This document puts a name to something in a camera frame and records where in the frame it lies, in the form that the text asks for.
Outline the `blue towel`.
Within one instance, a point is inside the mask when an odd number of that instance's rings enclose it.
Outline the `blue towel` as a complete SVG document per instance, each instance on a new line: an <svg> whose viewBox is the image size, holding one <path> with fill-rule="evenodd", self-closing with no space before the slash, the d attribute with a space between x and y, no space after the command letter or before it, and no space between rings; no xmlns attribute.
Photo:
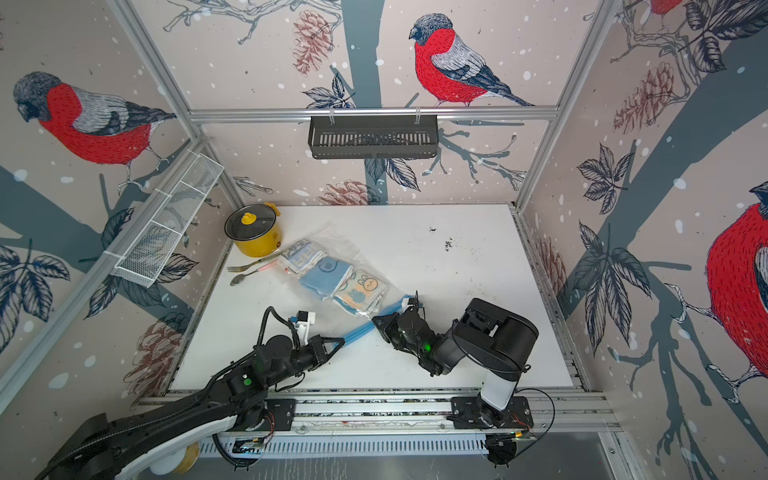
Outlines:
<svg viewBox="0 0 768 480"><path fill-rule="evenodd" d="M350 263L325 256L299 279L299 283L320 300L326 300L346 282L352 271Z"/></svg>

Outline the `clear vacuum bag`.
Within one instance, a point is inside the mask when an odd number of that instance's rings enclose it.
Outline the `clear vacuum bag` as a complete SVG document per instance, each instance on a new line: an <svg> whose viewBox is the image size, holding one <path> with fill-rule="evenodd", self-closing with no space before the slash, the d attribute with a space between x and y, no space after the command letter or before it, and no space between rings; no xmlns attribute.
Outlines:
<svg viewBox="0 0 768 480"><path fill-rule="evenodd" d="M315 315L309 335L360 338L374 317L403 312L413 297L332 222L289 243L276 264L298 302L294 309Z"/></svg>

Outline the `bunny print towel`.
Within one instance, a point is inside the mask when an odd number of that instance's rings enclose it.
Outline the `bunny print towel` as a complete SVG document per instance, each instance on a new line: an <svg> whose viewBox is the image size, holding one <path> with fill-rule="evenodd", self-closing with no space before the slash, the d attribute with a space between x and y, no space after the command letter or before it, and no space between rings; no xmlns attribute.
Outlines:
<svg viewBox="0 0 768 480"><path fill-rule="evenodd" d="M332 300L351 315L365 316L378 309L389 284L376 275L355 269L334 293Z"/></svg>

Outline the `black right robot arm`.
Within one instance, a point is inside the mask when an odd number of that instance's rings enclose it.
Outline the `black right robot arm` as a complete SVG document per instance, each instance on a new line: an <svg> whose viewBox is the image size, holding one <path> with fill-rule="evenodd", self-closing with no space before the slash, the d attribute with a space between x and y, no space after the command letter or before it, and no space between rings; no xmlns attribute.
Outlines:
<svg viewBox="0 0 768 480"><path fill-rule="evenodd" d="M414 297L400 313L372 319L383 340L395 350L410 354L433 376L447 375L463 359L488 373L480 391L479 406L493 414L508 409L516 387L539 338L538 328L527 318L488 301L474 298L449 329L435 333Z"/></svg>

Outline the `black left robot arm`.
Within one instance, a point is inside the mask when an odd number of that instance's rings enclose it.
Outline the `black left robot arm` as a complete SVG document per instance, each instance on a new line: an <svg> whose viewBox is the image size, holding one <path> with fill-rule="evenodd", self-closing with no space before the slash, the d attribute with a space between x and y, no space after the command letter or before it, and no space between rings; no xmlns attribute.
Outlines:
<svg viewBox="0 0 768 480"><path fill-rule="evenodd" d="M39 473L41 479L130 479L209 436L292 425L295 403L271 401L269 390L326 364L344 339L315 335L295 345L276 335L214 374L199 391L147 413L86 420Z"/></svg>

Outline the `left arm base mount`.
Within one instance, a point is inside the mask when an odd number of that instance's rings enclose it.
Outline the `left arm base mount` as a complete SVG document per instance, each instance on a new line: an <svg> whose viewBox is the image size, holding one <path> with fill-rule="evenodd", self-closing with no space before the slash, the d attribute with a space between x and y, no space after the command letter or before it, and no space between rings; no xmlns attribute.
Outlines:
<svg viewBox="0 0 768 480"><path fill-rule="evenodd" d="M242 427L246 432L267 433L289 431L292 428L297 402L295 399L266 399L247 412Z"/></svg>

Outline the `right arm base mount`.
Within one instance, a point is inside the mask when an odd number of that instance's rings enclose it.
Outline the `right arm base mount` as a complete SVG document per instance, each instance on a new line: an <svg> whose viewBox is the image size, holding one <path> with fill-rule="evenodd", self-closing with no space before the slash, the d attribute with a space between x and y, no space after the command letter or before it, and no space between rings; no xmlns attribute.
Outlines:
<svg viewBox="0 0 768 480"><path fill-rule="evenodd" d="M522 429L533 428L533 419L528 400L522 396L510 398L506 407L495 409L484 402L479 395L474 397L452 397L446 419L456 429Z"/></svg>

